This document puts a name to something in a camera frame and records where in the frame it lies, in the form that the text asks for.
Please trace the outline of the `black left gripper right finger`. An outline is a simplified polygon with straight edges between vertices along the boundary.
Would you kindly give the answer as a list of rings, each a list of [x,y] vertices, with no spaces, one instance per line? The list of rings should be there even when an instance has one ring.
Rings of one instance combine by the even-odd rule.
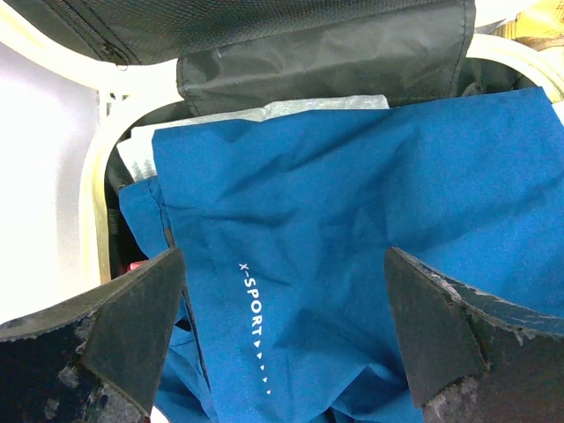
[[[401,249],[384,257],[397,340],[427,422],[561,422],[563,321]]]

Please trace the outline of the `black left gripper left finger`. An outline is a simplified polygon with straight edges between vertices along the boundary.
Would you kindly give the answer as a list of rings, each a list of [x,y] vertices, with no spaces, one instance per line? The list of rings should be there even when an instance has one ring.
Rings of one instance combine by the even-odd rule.
[[[147,422],[185,284],[169,249],[1,326],[3,422]]]

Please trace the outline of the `grey cloth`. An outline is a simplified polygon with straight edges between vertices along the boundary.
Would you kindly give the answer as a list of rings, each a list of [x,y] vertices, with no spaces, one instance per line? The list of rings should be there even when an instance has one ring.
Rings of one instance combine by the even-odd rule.
[[[261,108],[250,108],[136,127],[131,131],[130,137],[118,143],[116,147],[133,182],[139,182],[157,174],[152,148],[152,138],[156,130],[228,120],[263,122],[280,116],[295,115],[311,110],[386,110],[389,108],[390,105],[384,95],[353,95],[327,99],[274,101]]]

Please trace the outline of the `pink bear print garment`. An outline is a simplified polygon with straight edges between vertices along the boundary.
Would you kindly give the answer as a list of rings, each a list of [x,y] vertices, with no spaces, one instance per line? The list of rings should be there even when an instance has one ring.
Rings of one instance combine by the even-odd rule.
[[[133,271],[133,270],[139,268],[140,266],[142,266],[144,263],[145,263],[145,260],[129,263],[126,267],[126,271],[127,272]]]

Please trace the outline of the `navy blue sport shirt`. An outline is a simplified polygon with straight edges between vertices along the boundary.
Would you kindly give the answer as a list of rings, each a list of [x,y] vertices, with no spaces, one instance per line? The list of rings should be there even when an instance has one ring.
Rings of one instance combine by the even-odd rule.
[[[123,188],[186,262],[156,405],[172,422],[419,422],[384,254],[563,314],[563,126],[539,87],[156,130]]]

